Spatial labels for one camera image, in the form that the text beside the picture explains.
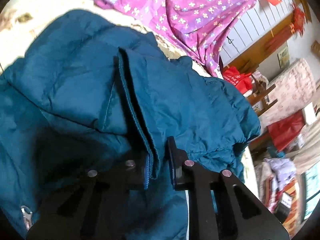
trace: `silver rivet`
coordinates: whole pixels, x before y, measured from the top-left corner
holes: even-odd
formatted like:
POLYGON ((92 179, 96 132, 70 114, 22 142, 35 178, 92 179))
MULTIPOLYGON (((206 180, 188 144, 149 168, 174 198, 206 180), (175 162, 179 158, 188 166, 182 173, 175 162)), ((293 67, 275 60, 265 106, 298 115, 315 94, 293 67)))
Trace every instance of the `silver rivet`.
POLYGON ((186 160, 186 161, 184 162, 184 164, 185 164, 186 166, 192 167, 193 165, 195 165, 195 162, 192 161, 192 160, 186 160))
POLYGON ((223 176, 230 177, 232 175, 232 172, 229 170, 223 170, 222 174, 223 174, 223 176))
POLYGON ((88 177, 92 178, 98 175, 98 172, 96 170, 89 170, 87 173, 88 177))
POLYGON ((125 166, 133 167, 134 165, 136 165, 136 163, 134 162, 134 160, 127 160, 127 161, 125 162, 125 166))

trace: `flower print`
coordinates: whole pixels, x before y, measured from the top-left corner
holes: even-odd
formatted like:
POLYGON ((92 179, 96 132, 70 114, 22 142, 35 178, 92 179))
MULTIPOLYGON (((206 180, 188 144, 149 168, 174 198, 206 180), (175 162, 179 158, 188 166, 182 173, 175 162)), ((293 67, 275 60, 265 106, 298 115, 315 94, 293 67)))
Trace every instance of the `flower print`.
POLYGON ((139 12, 140 12, 140 11, 138 10, 138 8, 135 7, 135 8, 133 9, 132 14, 134 13, 134 14, 137 16, 139 12))
POLYGON ((109 0, 112 4, 115 4, 117 0, 109 0))
POLYGON ((126 6, 123 7, 125 12, 128 12, 131 10, 130 4, 127 4, 126 6))

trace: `white flower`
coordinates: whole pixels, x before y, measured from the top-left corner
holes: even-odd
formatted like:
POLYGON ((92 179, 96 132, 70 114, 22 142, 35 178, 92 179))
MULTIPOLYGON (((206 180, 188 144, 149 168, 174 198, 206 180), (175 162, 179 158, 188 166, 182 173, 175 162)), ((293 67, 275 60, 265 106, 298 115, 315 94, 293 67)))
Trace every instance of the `white flower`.
POLYGON ((140 12, 140 11, 138 10, 138 8, 137 8, 137 7, 135 7, 135 8, 133 9, 132 14, 134 13, 134 14, 135 14, 135 16, 137 16, 139 12, 140 12))
POLYGON ((184 19, 180 18, 180 20, 178 22, 184 24, 186 21, 184 19))
POLYGON ((127 4, 126 6, 123 7, 125 12, 128 12, 131 10, 130 4, 127 4))

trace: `curtain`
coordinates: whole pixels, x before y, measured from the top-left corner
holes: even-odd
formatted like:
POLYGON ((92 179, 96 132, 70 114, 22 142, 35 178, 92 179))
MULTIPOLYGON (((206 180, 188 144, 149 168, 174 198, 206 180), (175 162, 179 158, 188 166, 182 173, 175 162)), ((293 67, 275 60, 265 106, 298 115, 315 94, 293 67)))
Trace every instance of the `curtain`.
MULTIPOLYGON (((314 106, 320 106, 320 84, 317 85, 316 93, 311 99, 314 106)), ((304 146, 300 150, 290 152, 285 156, 293 160, 298 174, 304 173, 320 161, 320 114, 312 125, 305 127, 301 132, 305 141, 304 146)))

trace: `zipper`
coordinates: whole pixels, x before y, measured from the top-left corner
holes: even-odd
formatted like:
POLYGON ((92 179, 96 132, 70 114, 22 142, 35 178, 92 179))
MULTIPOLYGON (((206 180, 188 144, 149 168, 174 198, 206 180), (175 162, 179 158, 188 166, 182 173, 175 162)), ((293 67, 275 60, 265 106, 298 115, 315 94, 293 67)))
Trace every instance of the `zipper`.
POLYGON ((187 201, 187 208, 188 208, 188 227, 187 227, 187 235, 186 240, 189 240, 189 222, 190 222, 190 213, 189 213, 189 192, 186 190, 186 201, 187 201))

